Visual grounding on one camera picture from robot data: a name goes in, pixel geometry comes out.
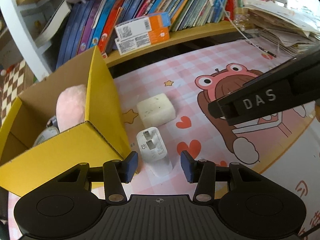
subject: pink checkered tablecloth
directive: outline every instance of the pink checkered tablecloth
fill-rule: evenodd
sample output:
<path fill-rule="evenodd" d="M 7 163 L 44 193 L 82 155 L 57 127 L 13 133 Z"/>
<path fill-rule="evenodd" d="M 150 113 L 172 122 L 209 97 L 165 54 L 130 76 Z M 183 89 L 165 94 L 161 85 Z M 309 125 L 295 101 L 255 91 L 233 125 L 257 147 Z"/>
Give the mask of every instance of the pink checkered tablecloth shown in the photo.
<path fill-rule="evenodd" d="M 314 120 L 314 104 L 232 127 L 224 119 L 206 114 L 208 102 L 290 58 L 262 38 L 255 38 L 254 42 L 275 53 L 277 58 L 263 54 L 245 41 L 235 41 L 172 57 L 115 79 L 132 150 L 139 152 L 136 135 L 144 130 L 136 108 L 138 102 L 165 93 L 177 114 L 175 120 L 159 127 L 173 165 L 172 172 L 158 178 L 140 162 L 139 174 L 124 185 L 128 197 L 131 194 L 192 197 L 196 185 L 186 182 L 179 162 L 179 153 L 188 150 L 196 159 L 207 159 L 221 166 L 238 161 L 263 173 L 304 200 L 308 213 L 302 231 L 320 223 L 316 220 L 320 206 L 314 201 L 320 194 L 320 185 L 314 182 L 320 175 L 320 124 Z M 93 192 L 104 198 L 103 188 Z M 217 184 L 216 197 L 225 192 L 225 184 Z M 12 240 L 20 236 L 12 216 L 17 200 L 10 195 Z M 308 240 L 317 239 L 316 235 Z"/>

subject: charger prong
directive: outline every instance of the charger prong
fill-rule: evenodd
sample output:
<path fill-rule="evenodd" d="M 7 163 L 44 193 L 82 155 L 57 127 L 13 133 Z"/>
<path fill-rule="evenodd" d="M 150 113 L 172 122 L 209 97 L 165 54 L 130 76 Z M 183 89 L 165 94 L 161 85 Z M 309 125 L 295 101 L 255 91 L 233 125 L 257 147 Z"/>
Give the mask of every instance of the charger prong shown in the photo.
<path fill-rule="evenodd" d="M 146 139 L 147 141 L 150 141 L 150 140 L 152 139 L 152 136 L 151 136 L 151 134 L 149 133 L 149 131 L 143 132 L 143 136 L 145 137 L 145 139 Z"/>
<path fill-rule="evenodd" d="M 150 150 L 153 150 L 156 148 L 156 146 L 153 144 L 152 140 L 147 141 L 146 144 Z"/>

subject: cartoon character print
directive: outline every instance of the cartoon character print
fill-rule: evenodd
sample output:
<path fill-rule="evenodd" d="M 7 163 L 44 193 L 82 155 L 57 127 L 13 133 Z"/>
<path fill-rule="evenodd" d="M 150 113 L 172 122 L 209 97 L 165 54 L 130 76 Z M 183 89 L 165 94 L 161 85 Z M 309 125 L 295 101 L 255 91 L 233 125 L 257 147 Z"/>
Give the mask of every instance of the cartoon character print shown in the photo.
<path fill-rule="evenodd" d="M 214 118 L 208 111 L 208 104 L 218 98 L 241 88 L 248 81 L 262 75 L 259 70 L 248 70 L 245 66 L 237 63 L 227 65 L 226 69 L 212 75 L 202 75 L 196 78 L 196 85 L 201 88 L 198 94 L 198 104 L 209 121 L 218 129 L 223 137 L 227 149 L 244 164 L 254 164 L 259 161 L 259 153 L 254 144 L 244 134 L 278 127 L 289 136 L 290 130 L 283 124 L 282 112 L 255 119 L 239 125 L 229 126 L 224 117 Z M 300 116 L 305 117 L 306 111 L 303 106 L 294 109 Z"/>

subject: purple book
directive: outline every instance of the purple book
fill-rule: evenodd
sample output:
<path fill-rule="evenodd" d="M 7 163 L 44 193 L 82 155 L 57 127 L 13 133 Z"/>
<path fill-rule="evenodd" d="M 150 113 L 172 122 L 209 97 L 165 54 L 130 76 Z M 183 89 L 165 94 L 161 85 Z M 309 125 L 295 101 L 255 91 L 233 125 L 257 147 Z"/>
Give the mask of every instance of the purple book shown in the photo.
<path fill-rule="evenodd" d="M 89 18 L 87 20 L 87 23 L 84 27 L 84 31 L 83 31 L 83 35 L 80 41 L 80 46 L 78 49 L 78 53 L 80 54 L 81 52 L 84 52 L 86 47 L 87 47 L 87 43 L 89 42 L 89 37 L 90 37 L 90 33 L 92 30 L 92 24 L 94 22 L 94 17 L 97 14 L 97 11 L 99 9 L 100 3 L 102 2 L 102 0 L 96 0 L 93 4 L 92 10 L 90 12 Z"/>

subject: black pen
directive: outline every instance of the black pen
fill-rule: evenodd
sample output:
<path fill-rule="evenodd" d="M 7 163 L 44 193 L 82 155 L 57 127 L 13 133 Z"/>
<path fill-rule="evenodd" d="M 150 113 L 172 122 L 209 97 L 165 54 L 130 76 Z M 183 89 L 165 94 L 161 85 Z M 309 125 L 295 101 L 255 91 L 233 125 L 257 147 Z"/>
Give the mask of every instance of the black pen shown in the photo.
<path fill-rule="evenodd" d="M 252 46 L 257 46 L 257 45 L 253 45 L 250 41 L 246 41 L 248 44 L 252 45 Z M 275 54 L 273 54 L 272 52 L 260 47 L 260 46 L 257 46 L 259 49 L 261 49 L 262 51 L 264 51 L 265 53 L 271 55 L 272 57 L 277 57 Z"/>

